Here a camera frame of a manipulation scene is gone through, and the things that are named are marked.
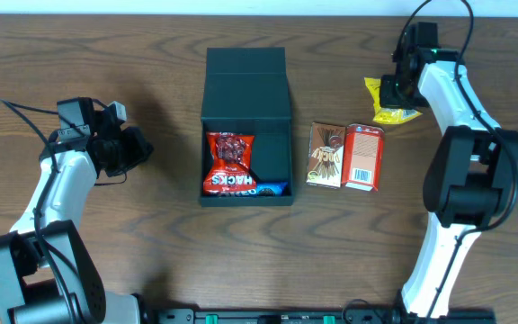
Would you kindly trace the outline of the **yellow candy bag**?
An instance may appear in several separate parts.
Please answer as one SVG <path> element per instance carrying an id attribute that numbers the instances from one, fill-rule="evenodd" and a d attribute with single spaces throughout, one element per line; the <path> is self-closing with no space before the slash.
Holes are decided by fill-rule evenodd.
<path id="1" fill-rule="evenodd" d="M 380 105 L 380 86 L 378 78 L 365 77 L 364 83 L 373 100 L 373 121 L 385 125 L 398 125 L 410 122 L 422 114 L 417 110 L 384 108 Z"/>

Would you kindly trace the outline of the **red Hacks candy bag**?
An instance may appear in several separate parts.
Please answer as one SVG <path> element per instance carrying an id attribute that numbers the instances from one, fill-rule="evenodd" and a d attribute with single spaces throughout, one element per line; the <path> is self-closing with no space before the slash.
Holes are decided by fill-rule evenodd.
<path id="1" fill-rule="evenodd" d="M 202 190 L 206 195 L 256 195 L 257 182 L 251 175 L 254 135 L 207 132 L 213 164 Z"/>

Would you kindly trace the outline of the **black gift box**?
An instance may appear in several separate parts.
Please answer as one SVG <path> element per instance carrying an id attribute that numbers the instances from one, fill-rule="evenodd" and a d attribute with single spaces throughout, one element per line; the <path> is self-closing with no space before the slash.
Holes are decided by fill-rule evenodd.
<path id="1" fill-rule="evenodd" d="M 285 183 L 277 196 L 234 197 L 200 193 L 203 207 L 291 206 L 292 104 L 285 49 L 209 48 L 201 107 L 202 134 L 232 132 L 255 137 L 251 176 Z"/>

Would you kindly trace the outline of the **blue Oreo cookie pack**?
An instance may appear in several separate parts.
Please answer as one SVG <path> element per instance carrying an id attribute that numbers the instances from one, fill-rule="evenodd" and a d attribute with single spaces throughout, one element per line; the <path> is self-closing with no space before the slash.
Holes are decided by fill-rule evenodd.
<path id="1" fill-rule="evenodd" d="M 254 189 L 238 192 L 216 192 L 210 193 L 212 196 L 233 196 L 233 197 L 256 197 L 256 196 L 282 196 L 287 188 L 287 182 L 258 183 Z"/>

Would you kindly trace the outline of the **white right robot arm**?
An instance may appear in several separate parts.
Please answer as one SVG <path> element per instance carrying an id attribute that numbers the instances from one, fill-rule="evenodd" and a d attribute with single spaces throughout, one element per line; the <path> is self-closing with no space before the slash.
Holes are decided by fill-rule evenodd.
<path id="1" fill-rule="evenodd" d="M 381 79 L 380 103 L 429 109 L 442 133 L 423 184 L 427 230 L 397 294 L 392 323 L 494 323 L 491 310 L 451 309 L 451 291 L 480 235 L 501 225 L 518 194 L 518 131 L 485 110 L 459 50 L 444 49 L 434 22 L 407 22 Z"/>

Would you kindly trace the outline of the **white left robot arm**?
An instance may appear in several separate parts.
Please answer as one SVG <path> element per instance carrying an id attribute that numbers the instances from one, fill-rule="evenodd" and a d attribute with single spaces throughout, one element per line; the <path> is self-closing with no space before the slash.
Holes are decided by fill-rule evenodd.
<path id="1" fill-rule="evenodd" d="M 59 107 L 61 127 L 44 137 L 40 180 L 22 217 L 0 236 L 3 323 L 153 323 L 137 294 L 108 292 L 78 232 L 100 173 L 126 175 L 152 146 L 123 129 L 122 104 Z"/>

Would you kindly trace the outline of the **red snack box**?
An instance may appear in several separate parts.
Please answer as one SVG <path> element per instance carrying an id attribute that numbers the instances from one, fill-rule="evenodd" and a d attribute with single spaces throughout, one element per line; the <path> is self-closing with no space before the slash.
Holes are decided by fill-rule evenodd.
<path id="1" fill-rule="evenodd" d="M 354 123 L 346 128 L 342 186 L 377 192 L 384 148 L 382 128 Z"/>

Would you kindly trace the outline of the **brown Pocky box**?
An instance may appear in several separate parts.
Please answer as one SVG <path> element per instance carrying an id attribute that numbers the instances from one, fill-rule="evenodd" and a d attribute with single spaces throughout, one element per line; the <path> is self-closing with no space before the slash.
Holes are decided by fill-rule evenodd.
<path id="1" fill-rule="evenodd" d="M 308 185 L 340 188 L 344 160 L 345 127 L 313 122 L 311 124 Z"/>

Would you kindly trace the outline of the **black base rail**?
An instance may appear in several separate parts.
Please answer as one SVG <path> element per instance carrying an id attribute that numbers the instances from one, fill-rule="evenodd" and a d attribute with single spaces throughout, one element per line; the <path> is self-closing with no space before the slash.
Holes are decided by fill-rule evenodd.
<path id="1" fill-rule="evenodd" d="M 398 309 L 362 307 L 349 310 L 155 310 L 156 324 L 496 324 L 492 311 L 454 310 L 447 317 L 422 319 Z"/>

